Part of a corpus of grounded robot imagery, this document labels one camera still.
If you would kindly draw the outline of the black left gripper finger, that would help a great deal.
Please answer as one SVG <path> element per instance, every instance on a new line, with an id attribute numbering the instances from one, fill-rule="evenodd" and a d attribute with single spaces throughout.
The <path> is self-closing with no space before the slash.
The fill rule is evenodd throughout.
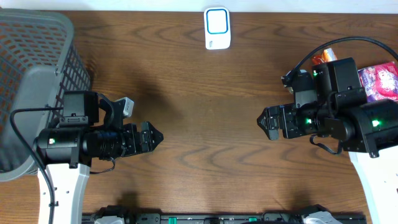
<path id="1" fill-rule="evenodd" d="M 152 140 L 152 142 L 149 144 L 149 152 L 152 152 L 155 150 L 155 148 L 162 142 L 162 140 Z"/>
<path id="2" fill-rule="evenodd" d="M 159 145 L 164 140 L 164 135 L 157 130 L 150 122 L 146 122 L 146 130 L 149 132 L 149 139 L 152 145 Z"/>

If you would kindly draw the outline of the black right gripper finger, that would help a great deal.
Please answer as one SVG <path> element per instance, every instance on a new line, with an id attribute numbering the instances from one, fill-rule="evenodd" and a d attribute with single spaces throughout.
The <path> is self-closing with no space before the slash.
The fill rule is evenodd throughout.
<path id="1" fill-rule="evenodd" d="M 279 107 L 271 106 L 264 108 L 257 118 L 257 124 L 263 131 L 279 129 Z"/>
<path id="2" fill-rule="evenodd" d="M 265 129 L 264 130 L 266 136 L 271 141 L 275 141 L 279 139 L 279 130 L 278 129 Z"/>

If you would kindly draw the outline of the small orange snack packet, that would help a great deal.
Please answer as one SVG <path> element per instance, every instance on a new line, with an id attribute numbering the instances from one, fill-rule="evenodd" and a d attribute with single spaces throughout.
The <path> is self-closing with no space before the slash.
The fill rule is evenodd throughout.
<path id="1" fill-rule="evenodd" d="M 323 62 L 332 62 L 338 60 L 332 48 L 325 49 L 321 54 L 321 59 Z"/>

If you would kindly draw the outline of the orange brown candy bar wrapper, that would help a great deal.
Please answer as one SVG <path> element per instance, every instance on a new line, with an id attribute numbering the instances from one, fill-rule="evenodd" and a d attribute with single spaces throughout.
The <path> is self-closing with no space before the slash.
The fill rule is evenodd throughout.
<path id="1" fill-rule="evenodd" d="M 319 65 L 319 64 L 325 63 L 325 60 L 323 59 L 323 55 L 322 54 L 318 54 L 318 55 L 313 56 L 311 58 L 311 61 L 312 61 L 313 65 Z"/>

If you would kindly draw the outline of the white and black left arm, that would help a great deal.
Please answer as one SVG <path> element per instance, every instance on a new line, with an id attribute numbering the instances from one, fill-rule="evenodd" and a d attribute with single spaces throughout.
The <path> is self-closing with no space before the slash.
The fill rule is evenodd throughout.
<path id="1" fill-rule="evenodd" d="M 65 93 L 59 126 L 43 129 L 34 141 L 52 184 L 55 223 L 82 223 L 94 158 L 115 163 L 119 157 L 152 152 L 163 141 L 163 134 L 148 121 L 141 129 L 123 123 L 133 107 L 127 97 L 110 101 L 92 91 Z"/>

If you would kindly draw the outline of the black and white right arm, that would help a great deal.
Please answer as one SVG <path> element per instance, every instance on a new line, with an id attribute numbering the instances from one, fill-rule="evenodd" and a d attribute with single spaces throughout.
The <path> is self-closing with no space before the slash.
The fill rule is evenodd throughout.
<path id="1" fill-rule="evenodd" d="M 264 108 L 257 125 L 270 140 L 310 136 L 338 141 L 331 154 L 349 153 L 373 223 L 397 223 L 397 102 L 368 102 L 352 58 L 293 69 L 282 77 L 294 102 Z"/>

